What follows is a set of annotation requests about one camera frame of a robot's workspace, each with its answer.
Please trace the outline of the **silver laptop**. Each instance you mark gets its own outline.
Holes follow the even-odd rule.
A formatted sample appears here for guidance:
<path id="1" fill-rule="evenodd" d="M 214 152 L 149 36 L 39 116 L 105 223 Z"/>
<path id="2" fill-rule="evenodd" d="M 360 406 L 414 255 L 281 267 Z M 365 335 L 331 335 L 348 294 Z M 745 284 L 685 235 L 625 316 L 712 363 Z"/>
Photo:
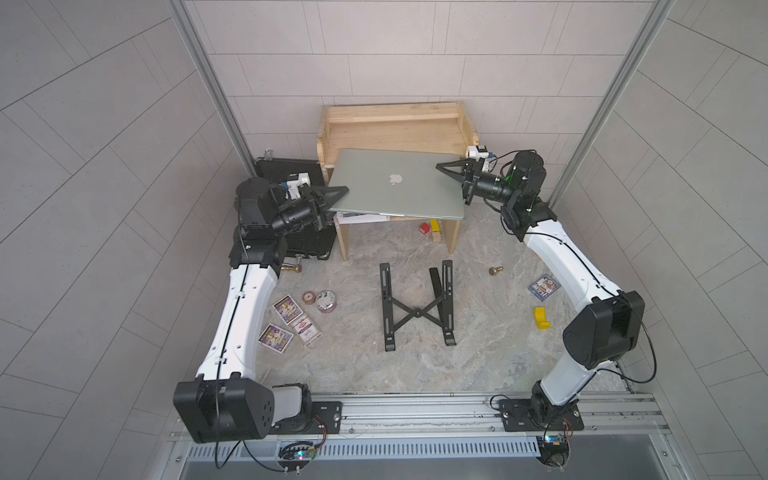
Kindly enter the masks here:
<path id="1" fill-rule="evenodd" d="M 456 155 L 343 149 L 329 180 L 348 193 L 332 209 L 342 213 L 460 220 L 461 183 L 438 171 Z"/>

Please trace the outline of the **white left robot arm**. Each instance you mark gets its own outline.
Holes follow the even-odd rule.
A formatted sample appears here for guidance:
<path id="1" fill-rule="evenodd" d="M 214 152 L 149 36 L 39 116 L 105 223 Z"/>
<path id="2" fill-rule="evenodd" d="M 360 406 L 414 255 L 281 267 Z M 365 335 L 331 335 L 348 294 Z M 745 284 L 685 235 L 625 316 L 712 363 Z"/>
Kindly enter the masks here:
<path id="1" fill-rule="evenodd" d="M 238 224 L 225 306 L 194 379 L 179 383 L 173 394 L 173 405 L 198 444 L 262 439 L 274 427 L 310 420 L 309 388 L 258 383 L 256 350 L 285 349 L 294 338 L 264 319 L 287 253 L 287 235 L 328 227 L 332 206 L 349 190 L 307 184 L 297 190 L 297 198 L 291 198 L 288 189 L 262 177 L 236 189 Z"/>

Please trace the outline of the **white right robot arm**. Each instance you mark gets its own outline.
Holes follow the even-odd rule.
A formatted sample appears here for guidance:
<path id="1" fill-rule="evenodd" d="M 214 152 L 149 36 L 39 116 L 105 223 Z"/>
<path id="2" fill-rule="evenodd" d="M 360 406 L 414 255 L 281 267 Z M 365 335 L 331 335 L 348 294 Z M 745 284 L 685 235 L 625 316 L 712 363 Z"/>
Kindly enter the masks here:
<path id="1" fill-rule="evenodd" d="M 539 256 L 576 309 L 562 334 L 563 355 L 531 391 L 533 424 L 559 425 L 574 410 L 583 388 L 636 347 L 645 301 L 635 291 L 623 291 L 585 258 L 540 199 L 546 178 L 541 156 L 534 150 L 516 150 L 511 156 L 499 174 L 485 170 L 484 160 L 472 157 L 436 168 L 460 183 L 465 202 L 480 197 L 498 203 L 505 232 Z"/>

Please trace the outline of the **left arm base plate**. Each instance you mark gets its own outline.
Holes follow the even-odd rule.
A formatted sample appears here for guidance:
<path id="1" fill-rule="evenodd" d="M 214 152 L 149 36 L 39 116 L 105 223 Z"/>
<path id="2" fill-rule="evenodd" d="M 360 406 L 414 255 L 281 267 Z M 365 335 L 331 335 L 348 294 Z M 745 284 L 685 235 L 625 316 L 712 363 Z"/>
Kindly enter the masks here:
<path id="1" fill-rule="evenodd" d="M 297 416 L 277 422 L 272 435 L 338 434 L 342 419 L 342 402 L 313 402 L 310 411 L 303 409 Z"/>

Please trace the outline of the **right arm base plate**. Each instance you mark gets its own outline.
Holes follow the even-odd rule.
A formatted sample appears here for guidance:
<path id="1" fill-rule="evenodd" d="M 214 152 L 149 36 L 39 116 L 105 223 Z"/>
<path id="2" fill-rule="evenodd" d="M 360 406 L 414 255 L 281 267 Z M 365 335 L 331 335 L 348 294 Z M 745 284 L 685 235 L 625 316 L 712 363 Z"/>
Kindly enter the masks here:
<path id="1" fill-rule="evenodd" d="M 543 399 L 509 399 L 493 401 L 506 432 L 582 431 L 585 426 L 574 400 L 562 406 L 553 406 Z"/>

